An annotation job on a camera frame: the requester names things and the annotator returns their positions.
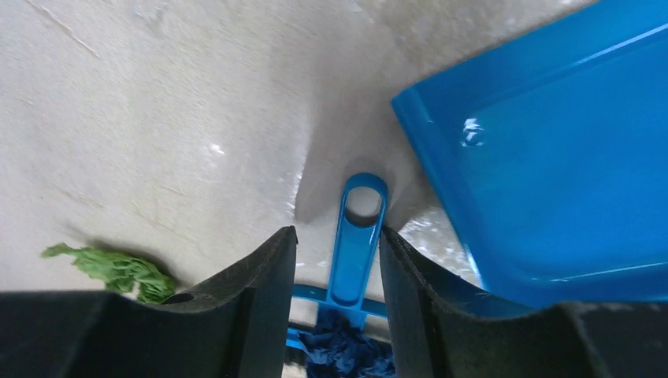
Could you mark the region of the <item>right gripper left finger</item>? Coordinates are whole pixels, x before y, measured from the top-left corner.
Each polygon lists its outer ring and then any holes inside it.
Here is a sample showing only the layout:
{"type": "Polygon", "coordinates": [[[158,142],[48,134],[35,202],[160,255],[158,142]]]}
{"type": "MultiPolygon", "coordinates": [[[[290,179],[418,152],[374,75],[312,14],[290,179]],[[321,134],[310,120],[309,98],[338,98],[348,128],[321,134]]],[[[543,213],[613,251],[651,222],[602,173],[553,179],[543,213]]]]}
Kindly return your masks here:
{"type": "Polygon", "coordinates": [[[110,291],[5,292],[4,377],[278,377],[295,228],[161,305],[110,291]]]}

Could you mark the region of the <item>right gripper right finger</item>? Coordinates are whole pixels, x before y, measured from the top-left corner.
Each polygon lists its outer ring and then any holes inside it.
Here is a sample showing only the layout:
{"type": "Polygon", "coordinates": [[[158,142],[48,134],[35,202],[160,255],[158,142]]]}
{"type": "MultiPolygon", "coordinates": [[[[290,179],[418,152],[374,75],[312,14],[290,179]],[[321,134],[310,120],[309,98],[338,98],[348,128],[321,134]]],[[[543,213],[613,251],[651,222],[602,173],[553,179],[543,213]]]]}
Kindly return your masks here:
{"type": "Polygon", "coordinates": [[[380,267],[400,377],[664,377],[667,306],[532,309],[480,289],[384,228],[380,267]]]}

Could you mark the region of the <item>blue hand brush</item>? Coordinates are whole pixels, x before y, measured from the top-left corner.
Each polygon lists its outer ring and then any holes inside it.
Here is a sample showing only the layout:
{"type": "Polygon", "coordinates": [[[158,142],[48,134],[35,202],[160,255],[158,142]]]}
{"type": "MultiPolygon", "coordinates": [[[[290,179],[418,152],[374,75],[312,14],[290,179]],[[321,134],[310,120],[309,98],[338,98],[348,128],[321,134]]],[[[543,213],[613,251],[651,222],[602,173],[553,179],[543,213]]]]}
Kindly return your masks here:
{"type": "MultiPolygon", "coordinates": [[[[292,290],[293,298],[317,304],[316,324],[318,316],[327,309],[341,313],[363,333],[369,316],[382,319],[388,317],[383,302],[366,298],[366,287],[379,246],[387,205],[388,186],[378,176],[357,173],[344,184],[328,285],[320,288],[297,283],[292,290]],[[369,189],[377,194],[378,205],[373,215],[361,216],[348,209],[347,204],[355,189],[369,189]]],[[[316,324],[312,328],[289,325],[286,336],[287,365],[306,371],[306,352],[299,334],[312,332],[316,324]]]]}

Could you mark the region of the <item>blue dustpan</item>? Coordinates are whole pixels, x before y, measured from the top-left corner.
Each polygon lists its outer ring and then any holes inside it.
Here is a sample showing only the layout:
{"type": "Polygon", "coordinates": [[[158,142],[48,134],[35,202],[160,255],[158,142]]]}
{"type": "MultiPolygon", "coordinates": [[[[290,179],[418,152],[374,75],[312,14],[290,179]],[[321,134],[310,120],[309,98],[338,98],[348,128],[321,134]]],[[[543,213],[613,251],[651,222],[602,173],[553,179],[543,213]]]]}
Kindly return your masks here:
{"type": "Polygon", "coordinates": [[[597,2],[392,108],[487,291],[666,301],[666,2],[597,2]]]}

